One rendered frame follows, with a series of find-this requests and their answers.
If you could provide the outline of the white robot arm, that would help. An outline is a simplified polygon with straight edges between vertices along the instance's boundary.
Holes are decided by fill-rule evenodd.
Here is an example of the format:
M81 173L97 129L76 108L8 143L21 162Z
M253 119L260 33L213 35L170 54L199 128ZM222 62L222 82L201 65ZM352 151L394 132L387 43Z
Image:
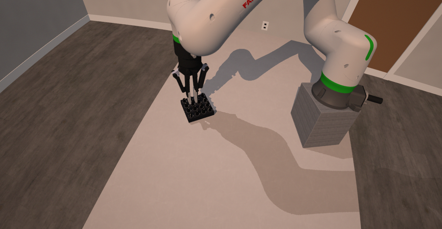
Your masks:
M168 0L176 56L215 53L262 0ZM338 18L335 0L303 0L305 39L326 56L314 98L332 109L360 112L365 101L381 104L358 85L377 49L376 39Z

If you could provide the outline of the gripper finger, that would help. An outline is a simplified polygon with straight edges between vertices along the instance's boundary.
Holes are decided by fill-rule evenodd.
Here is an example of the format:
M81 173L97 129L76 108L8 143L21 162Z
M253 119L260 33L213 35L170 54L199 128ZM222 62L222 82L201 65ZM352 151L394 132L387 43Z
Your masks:
M193 77L193 84L194 84L193 91L194 91L195 103L198 102L198 100L197 100L197 95L198 95L198 91L199 91L198 89L203 88L205 76L206 76L206 73L208 72L208 70L209 70L208 64L207 63L203 64L203 66L201 68L199 80L198 80L198 73L197 73L198 71L197 71L196 67L194 68L194 75L192 77Z
M190 70L187 69L187 70L186 70L186 76L184 76L184 77L185 77L185 87L183 86L183 84L182 84L182 82L181 82L181 80L180 80L180 78L179 78L179 75L180 75L180 74L179 74L178 69L176 69L176 70L172 70L172 75L173 75L173 77L177 80L177 82L178 82L178 84L179 84L179 87L180 87L180 89L181 89L181 92L182 92L182 93L186 92L186 95L187 95L187 98L188 98L189 104L191 104L191 93L190 93Z

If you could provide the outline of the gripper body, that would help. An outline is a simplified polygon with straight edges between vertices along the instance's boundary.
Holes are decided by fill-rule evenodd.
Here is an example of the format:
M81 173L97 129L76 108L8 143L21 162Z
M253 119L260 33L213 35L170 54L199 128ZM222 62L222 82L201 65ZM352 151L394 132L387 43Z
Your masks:
M188 60L178 57L178 62L179 62L178 71L181 72L185 76L186 76L187 69L190 70L190 76L191 76L191 75L194 75L194 68L195 67L197 68L197 70L199 72L201 67L203 66L203 63L201 62L201 56L198 58L195 58L195 59L188 59Z

